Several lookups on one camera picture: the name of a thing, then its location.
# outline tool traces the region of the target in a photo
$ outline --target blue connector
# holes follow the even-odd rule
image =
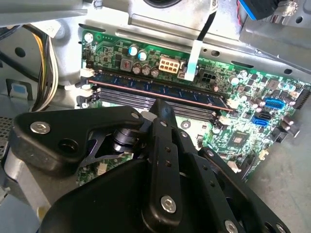
[[[266,107],[269,108],[283,109],[286,105],[282,100],[274,98],[265,98],[264,101],[266,102]]]
[[[267,120],[263,120],[263,119],[259,119],[256,116],[253,116],[251,122],[255,125],[259,125],[262,127],[267,127],[269,125],[269,121]]]

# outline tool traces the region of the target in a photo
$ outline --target blue sata port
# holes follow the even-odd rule
[[[268,120],[259,119],[256,116],[253,116],[251,121],[252,121],[253,124],[259,125],[259,126],[262,126],[262,127],[267,127],[269,125],[269,121]]]

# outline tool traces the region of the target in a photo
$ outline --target silver screw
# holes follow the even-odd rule
[[[280,224],[277,224],[276,227],[278,228],[278,230],[279,230],[281,233],[286,233],[286,231],[284,230],[284,228],[283,228]]]
[[[225,228],[229,233],[238,233],[237,227],[230,220],[225,221]]]
[[[36,121],[30,125],[30,129],[34,133],[38,134],[47,134],[51,131],[51,128],[48,123],[42,121]]]
[[[136,113],[132,113],[132,117],[134,117],[134,118],[136,118],[136,119],[139,118],[139,116],[138,116]]]
[[[183,135],[183,137],[188,137],[188,134],[184,131],[181,132],[181,135]]]
[[[211,152],[210,150],[207,151],[207,154],[208,154],[210,157],[213,157],[213,156],[214,156],[214,153]]]
[[[162,208],[170,214],[173,214],[176,212],[175,201],[170,196],[163,196],[161,198],[161,205],[162,205]]]
[[[166,124],[164,121],[161,121],[160,123],[161,123],[161,125],[163,125],[164,127],[167,127],[167,124]]]

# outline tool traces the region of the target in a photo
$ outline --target yellow wire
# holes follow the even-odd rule
[[[43,52],[43,44],[42,44],[42,40],[40,39],[39,36],[37,36],[36,34],[34,34],[35,40],[39,46],[39,50],[40,50],[40,55],[41,55],[41,63],[42,63],[42,82],[43,84],[45,83],[45,75],[46,75],[46,71],[45,71],[45,62],[44,62],[44,52]]]

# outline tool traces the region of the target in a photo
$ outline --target white label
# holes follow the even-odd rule
[[[218,0],[211,0],[210,1],[210,15],[217,11],[218,8]]]
[[[46,33],[49,37],[54,38],[61,28],[61,24],[56,20],[47,20],[41,22],[32,23],[36,28],[39,28],[41,31]]]

